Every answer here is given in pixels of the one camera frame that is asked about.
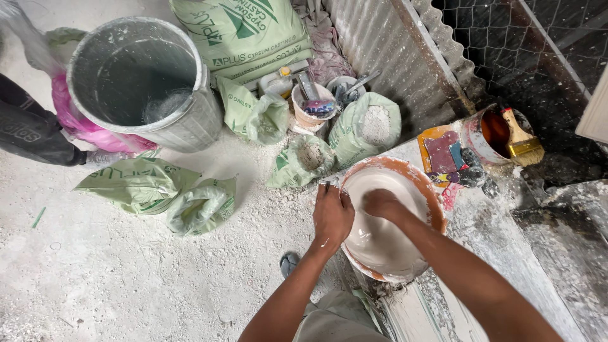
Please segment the wooden brush handle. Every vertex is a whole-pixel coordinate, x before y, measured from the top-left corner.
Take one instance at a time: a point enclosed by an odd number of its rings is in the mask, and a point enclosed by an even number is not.
[[[506,124],[509,125],[509,131],[511,132],[511,135],[509,136],[509,144],[534,139],[532,134],[524,132],[523,129],[519,127],[511,108],[505,109],[502,112],[502,117],[505,119]]]

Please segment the concrete floor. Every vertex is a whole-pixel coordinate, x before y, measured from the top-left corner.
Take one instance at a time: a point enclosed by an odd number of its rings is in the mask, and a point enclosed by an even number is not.
[[[176,23],[166,0],[20,3],[43,31],[92,30],[128,15]],[[12,33],[4,37],[0,72],[54,110],[50,79],[27,64]],[[264,186],[286,143],[261,147],[224,127],[206,151],[164,150],[161,158],[204,178],[238,175],[235,215],[216,231],[185,239],[171,235],[164,214],[127,214],[71,192],[90,170],[0,151],[0,341],[235,341],[283,280],[280,256],[304,253],[314,237],[311,213],[298,199],[303,190]],[[340,288],[336,267],[348,268],[341,256],[326,268],[313,300]]]

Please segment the foot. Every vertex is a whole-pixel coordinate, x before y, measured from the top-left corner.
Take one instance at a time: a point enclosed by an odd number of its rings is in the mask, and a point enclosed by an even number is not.
[[[300,262],[300,257],[296,253],[287,252],[281,258],[281,274],[287,279],[287,277],[294,271],[295,267]]]
[[[108,152],[104,150],[87,151],[85,167],[99,169],[110,166],[122,159],[129,159],[129,154],[127,152]]]

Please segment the grey bucket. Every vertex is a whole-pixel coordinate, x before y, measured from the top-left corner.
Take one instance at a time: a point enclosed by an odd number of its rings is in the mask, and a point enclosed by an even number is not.
[[[204,150],[221,131],[222,111],[209,78],[186,33],[144,16],[116,19],[89,32],[67,70],[72,100],[88,119],[182,153]],[[173,114],[144,123],[148,101],[182,88],[191,88],[192,95]]]

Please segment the yellow cap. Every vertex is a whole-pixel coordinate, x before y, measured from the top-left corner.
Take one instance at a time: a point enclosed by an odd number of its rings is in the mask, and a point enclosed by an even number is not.
[[[281,75],[287,76],[291,74],[291,69],[288,66],[282,66],[280,69]]]

